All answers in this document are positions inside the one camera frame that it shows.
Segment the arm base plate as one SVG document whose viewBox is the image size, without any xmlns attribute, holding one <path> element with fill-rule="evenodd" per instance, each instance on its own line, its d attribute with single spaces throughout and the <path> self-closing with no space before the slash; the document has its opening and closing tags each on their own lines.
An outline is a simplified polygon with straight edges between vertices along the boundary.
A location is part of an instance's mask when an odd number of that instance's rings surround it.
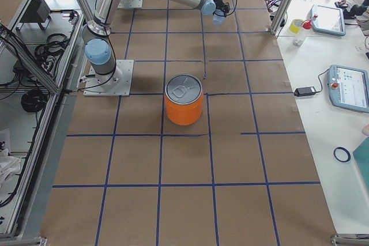
<svg viewBox="0 0 369 246">
<path fill-rule="evenodd" d="M 133 76 L 134 61 L 130 59 L 118 59 L 113 76 L 102 76 L 95 73 L 90 66 L 89 74 L 94 75 L 86 80 L 86 89 L 83 95 L 86 97 L 129 97 Z"/>
<path fill-rule="evenodd" d="M 143 0 L 121 0 L 118 9 L 141 9 Z"/>
</svg>

